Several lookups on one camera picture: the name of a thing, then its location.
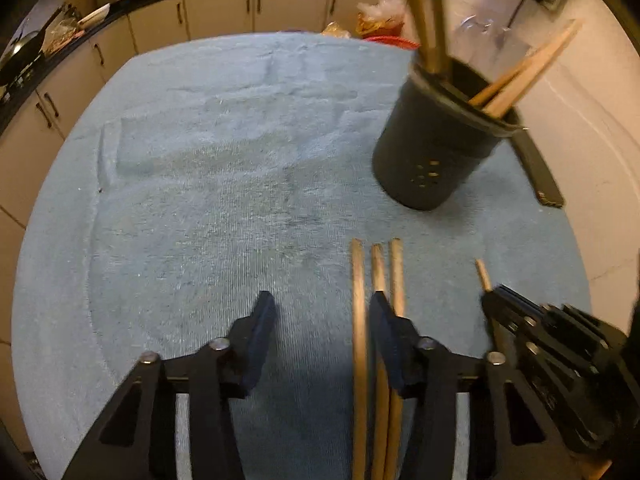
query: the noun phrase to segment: plastic bag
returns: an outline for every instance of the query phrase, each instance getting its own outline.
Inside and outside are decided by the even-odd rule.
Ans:
[[[340,25],[335,22],[329,23],[325,30],[322,31],[323,36],[333,36],[334,38],[350,38],[351,34],[344,30]]]
[[[358,4],[362,19],[371,23],[386,23],[393,27],[404,21],[404,3],[402,0],[380,0],[377,5]]]
[[[78,32],[78,22],[75,18],[61,20],[50,32],[47,31],[47,41],[42,51],[51,56],[69,43]]]

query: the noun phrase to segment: food package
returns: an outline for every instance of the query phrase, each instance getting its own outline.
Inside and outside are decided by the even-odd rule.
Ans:
[[[402,0],[379,0],[376,5],[358,4],[358,26],[361,38],[399,36],[404,24]]]
[[[351,34],[344,30],[340,25],[335,22],[329,23],[322,31],[323,36],[333,36],[334,38],[350,38]]]
[[[50,56],[68,44],[78,33],[78,22],[75,18],[65,18],[46,32],[45,46],[42,51]]]

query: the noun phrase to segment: cabinet door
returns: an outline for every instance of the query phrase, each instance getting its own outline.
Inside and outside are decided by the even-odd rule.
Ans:
[[[23,226],[62,142],[35,92],[0,135],[0,206]]]
[[[189,41],[184,0],[163,0],[129,15],[139,54]]]
[[[129,20],[120,18],[91,38],[91,47],[104,82],[136,55]]]
[[[15,391],[11,347],[5,344],[0,344],[0,418],[18,449],[21,452],[31,450]]]
[[[329,0],[325,25],[335,22],[355,36],[358,4],[376,4],[378,0]]]
[[[18,264],[23,236],[24,228],[0,210],[0,342],[11,342],[15,266]]]
[[[192,40],[254,30],[254,0],[184,0]]]
[[[322,32],[327,0],[256,0],[255,31]]]
[[[88,41],[70,54],[38,86],[38,95],[66,138],[103,86],[92,43]]]

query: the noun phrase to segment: black bracket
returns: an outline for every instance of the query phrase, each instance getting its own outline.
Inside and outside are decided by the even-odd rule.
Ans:
[[[244,480],[228,400],[260,378],[276,317],[261,292],[250,316],[196,353],[144,352],[89,429],[63,480],[177,480],[176,394],[189,394],[193,480]]]
[[[504,285],[482,296],[482,309],[513,333],[517,367],[571,451],[609,453],[628,440],[640,422],[640,386],[623,332],[570,305],[538,306]]]
[[[450,480],[459,392],[470,398],[468,480],[580,479],[544,404],[503,354],[450,352],[396,316],[382,292],[371,298],[369,322],[390,386],[417,398],[400,480]]]

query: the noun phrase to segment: black utensil holder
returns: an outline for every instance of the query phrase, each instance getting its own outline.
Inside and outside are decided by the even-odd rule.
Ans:
[[[397,202],[418,210],[442,204],[503,140],[522,129],[511,109],[496,120],[468,104],[488,82],[451,60],[451,84],[416,62],[373,152],[373,173]]]

